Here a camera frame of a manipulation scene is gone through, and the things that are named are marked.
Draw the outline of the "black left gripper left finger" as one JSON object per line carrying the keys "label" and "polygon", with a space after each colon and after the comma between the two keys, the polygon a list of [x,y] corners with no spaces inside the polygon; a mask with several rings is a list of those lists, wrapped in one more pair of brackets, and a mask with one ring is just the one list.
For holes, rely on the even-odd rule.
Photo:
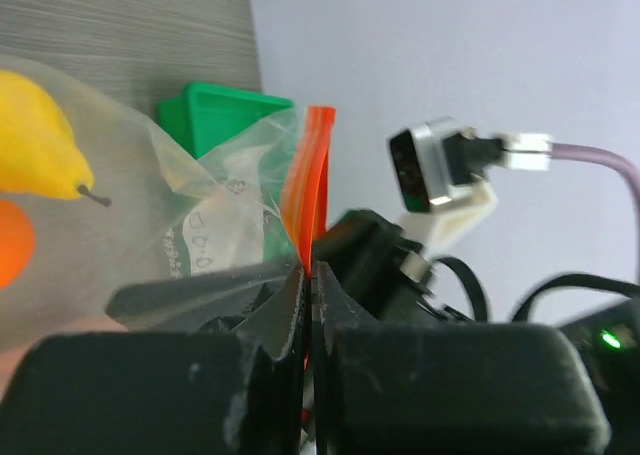
{"label": "black left gripper left finger", "polygon": [[306,352],[302,267],[228,331],[52,335],[1,402],[5,454],[295,454]]}

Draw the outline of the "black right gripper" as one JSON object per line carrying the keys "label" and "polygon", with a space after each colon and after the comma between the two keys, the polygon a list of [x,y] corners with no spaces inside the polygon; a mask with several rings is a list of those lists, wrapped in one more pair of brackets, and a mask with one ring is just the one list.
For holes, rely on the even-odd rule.
{"label": "black right gripper", "polygon": [[427,313],[428,321],[473,321],[445,305],[434,308],[425,299],[436,268],[457,277],[471,307],[475,306],[475,274],[452,256],[426,259],[423,245],[402,235],[400,226],[368,209],[349,210],[313,242],[313,259],[327,263],[342,289],[372,316],[380,319],[391,303],[407,297]]}

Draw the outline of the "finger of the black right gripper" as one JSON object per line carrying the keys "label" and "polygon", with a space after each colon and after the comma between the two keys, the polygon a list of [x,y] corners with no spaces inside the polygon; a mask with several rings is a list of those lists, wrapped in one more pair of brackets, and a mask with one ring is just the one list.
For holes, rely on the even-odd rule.
{"label": "finger of the black right gripper", "polygon": [[296,262],[265,262],[118,289],[105,314],[130,331],[228,331],[282,287]]}

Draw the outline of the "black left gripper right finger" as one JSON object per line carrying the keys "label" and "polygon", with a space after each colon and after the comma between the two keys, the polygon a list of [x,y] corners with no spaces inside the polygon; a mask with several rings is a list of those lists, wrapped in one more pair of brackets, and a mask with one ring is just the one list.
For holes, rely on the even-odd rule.
{"label": "black left gripper right finger", "polygon": [[310,299],[321,454],[601,454],[610,441],[586,368],[555,328],[383,323],[324,263]]}

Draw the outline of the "clear zip bag orange seal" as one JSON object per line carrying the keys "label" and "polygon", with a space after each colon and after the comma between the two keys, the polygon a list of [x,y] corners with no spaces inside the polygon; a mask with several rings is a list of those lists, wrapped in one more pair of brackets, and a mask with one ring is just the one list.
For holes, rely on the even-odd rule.
{"label": "clear zip bag orange seal", "polygon": [[[170,280],[168,229],[209,193],[211,175],[148,116],[45,64],[3,56],[3,70],[41,86],[65,113],[94,174],[92,193],[74,200],[11,194],[36,234],[25,270],[1,288],[1,378],[41,339],[58,334],[123,331],[105,314],[121,287]],[[280,196],[280,219],[293,250],[268,261],[308,264],[326,230],[328,161],[336,111],[296,109],[300,138]]]}

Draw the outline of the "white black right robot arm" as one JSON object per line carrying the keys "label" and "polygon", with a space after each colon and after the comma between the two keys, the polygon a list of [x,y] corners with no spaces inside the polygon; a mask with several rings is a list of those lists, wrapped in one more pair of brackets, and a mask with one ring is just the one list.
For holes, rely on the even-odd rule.
{"label": "white black right robot arm", "polygon": [[442,257],[472,312],[426,302],[403,263],[419,245],[376,213],[346,213],[286,257],[120,289],[109,317],[152,337],[144,389],[180,411],[209,453],[635,454],[639,289],[581,273],[536,287],[510,322],[489,319],[461,260]]}

